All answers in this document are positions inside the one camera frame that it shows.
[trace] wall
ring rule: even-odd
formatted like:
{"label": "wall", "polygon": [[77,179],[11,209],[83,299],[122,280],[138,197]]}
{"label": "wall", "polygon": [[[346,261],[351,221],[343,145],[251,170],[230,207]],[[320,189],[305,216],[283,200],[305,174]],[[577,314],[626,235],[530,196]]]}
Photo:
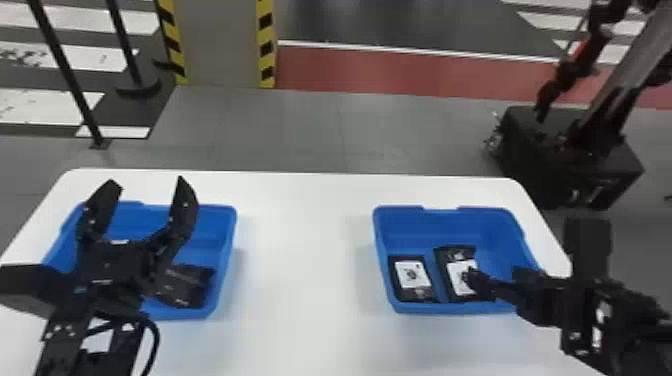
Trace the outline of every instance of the wall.
{"label": "wall", "polygon": [[254,0],[174,0],[190,85],[256,87]]}

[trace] white table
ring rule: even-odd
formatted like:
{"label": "white table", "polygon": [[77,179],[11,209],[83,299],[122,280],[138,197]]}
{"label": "white table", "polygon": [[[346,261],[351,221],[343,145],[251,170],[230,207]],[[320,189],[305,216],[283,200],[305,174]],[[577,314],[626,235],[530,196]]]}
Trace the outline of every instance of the white table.
{"label": "white table", "polygon": [[[568,274],[543,218],[508,179],[80,169],[59,179],[0,261],[39,262],[72,208],[109,178],[122,199],[169,204],[178,175],[201,203],[233,205],[239,218],[217,310],[160,323],[153,376],[596,375],[561,353],[557,330],[513,314],[400,315],[387,301],[371,222],[382,204],[507,208],[539,264]],[[0,307],[1,375],[32,374],[43,327]]]}

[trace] gray floor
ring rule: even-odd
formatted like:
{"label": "gray floor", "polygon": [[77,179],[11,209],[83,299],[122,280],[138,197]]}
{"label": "gray floor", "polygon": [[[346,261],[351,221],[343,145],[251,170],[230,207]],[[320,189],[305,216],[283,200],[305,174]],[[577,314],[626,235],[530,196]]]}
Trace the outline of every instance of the gray floor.
{"label": "gray floor", "polygon": [[[409,96],[178,88],[151,138],[0,138],[0,249],[72,168],[499,175],[482,151],[507,102]],[[672,310],[671,112],[637,110],[628,138],[648,172],[606,213],[615,229],[612,275]],[[568,211],[544,213],[559,234]]]}

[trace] yellow and black striped post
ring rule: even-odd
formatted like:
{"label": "yellow and black striped post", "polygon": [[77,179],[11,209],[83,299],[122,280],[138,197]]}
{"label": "yellow and black striped post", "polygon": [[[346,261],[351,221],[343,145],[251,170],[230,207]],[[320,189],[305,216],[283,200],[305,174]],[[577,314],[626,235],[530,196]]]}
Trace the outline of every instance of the yellow and black striped post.
{"label": "yellow and black striped post", "polygon": [[273,25],[273,1],[257,0],[257,48],[259,51],[259,87],[275,87],[276,34]]}
{"label": "yellow and black striped post", "polygon": [[187,67],[184,61],[182,39],[180,39],[180,30],[177,27],[177,19],[175,17],[175,4],[173,0],[155,0],[155,4],[163,39],[166,43],[168,59],[175,71],[175,82],[178,85],[188,84],[189,80],[187,79]]}

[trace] floor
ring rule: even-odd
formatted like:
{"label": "floor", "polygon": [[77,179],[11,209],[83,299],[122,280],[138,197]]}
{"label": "floor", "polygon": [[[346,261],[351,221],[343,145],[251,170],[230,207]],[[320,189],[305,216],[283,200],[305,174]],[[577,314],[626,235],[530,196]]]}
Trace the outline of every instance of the floor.
{"label": "floor", "polygon": [[[126,61],[103,0],[43,0],[101,132],[146,138],[175,85],[171,72],[151,59],[165,59],[151,1],[119,0],[144,79],[158,76],[160,92],[144,99],[117,94]],[[25,0],[0,1],[0,134],[90,137],[82,116]]]}
{"label": "floor", "polygon": [[[82,166],[496,176],[482,141],[506,101],[179,87],[149,140],[0,137],[0,249],[57,177]],[[638,109],[628,139],[647,173],[603,215],[614,225],[612,275],[672,309],[672,113]],[[568,211],[544,213],[560,234]]]}
{"label": "floor", "polygon": [[[589,0],[277,0],[283,89],[533,101],[575,37]],[[616,24],[600,74],[559,98],[589,103],[646,16]],[[587,32],[578,33],[582,40]],[[578,43],[572,44],[573,53]],[[638,105],[672,110],[672,86]]]}

